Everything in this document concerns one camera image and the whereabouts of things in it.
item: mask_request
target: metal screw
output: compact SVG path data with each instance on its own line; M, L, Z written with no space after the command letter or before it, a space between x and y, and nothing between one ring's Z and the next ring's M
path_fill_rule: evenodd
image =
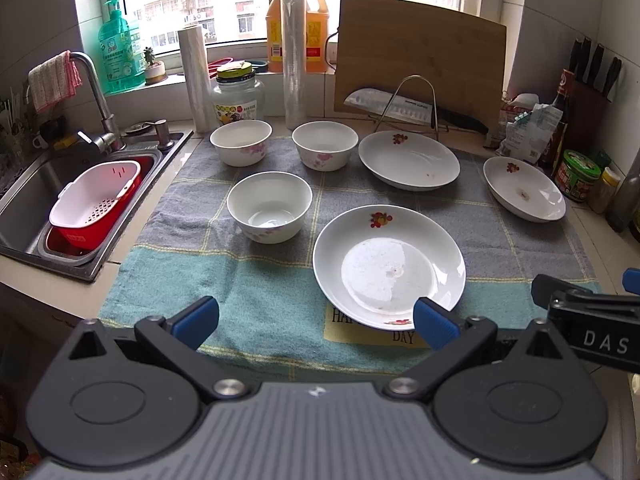
M220 379L213 385L213 391L223 397L235 397L245 390L244 383L238 379Z
M398 395L411 395L418 391L420 384L411 377L396 377L389 381L389 389Z

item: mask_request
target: dark glass bottle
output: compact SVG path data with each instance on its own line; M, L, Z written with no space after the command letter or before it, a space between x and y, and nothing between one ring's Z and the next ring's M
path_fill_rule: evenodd
M554 108L562 111L562 118L558 123L555 131L551 135L545 151L540 155L538 165L540 168L552 174L556 170L558 160L562 154L562 144L564 141L564 132L566 126L569 123L568 110L569 110L569 94L571 93L571 87L574 84L574 73L567 69L562 70L560 76L560 83L558 85L558 94L551 103Z

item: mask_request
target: food packet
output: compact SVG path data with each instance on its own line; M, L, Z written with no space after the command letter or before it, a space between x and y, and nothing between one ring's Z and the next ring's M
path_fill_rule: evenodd
M562 110L551 105L535 105L530 113L508 123L506 137L495 153L535 164L562 118Z

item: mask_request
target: plastic wrap roll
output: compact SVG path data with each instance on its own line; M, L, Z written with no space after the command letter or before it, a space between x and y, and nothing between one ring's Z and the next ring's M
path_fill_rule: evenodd
M306 1L280 0L285 124L293 130L306 121Z
M210 96L211 84L202 25L179 30L178 41L195 130L199 134L211 133L218 127L218 120Z

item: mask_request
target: plaid cloth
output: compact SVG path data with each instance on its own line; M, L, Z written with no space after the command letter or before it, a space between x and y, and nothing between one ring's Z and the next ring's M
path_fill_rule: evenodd
M593 269L566 218L535 224L503 209L482 176L484 158L456 152L460 176L444 188L414 193L374 177L357 150L341 170L306 168L290 137L272 138L268 154L248 168L231 168L205 139L150 216L99 317L132 326L150 314L172 316L210 294L220 325L200 350L249 376L336 380L354 374L395 374L429 349L338 343L325 339L326 298L312 270L314 242L341 212L368 204L417 210L444 227L465 259L465 292L456 313L488 316L504 328L523 328L542 311L530 282L544 272L598 288ZM233 184L260 171L304 178L313 202L302 231L277 245L251 242L226 208Z

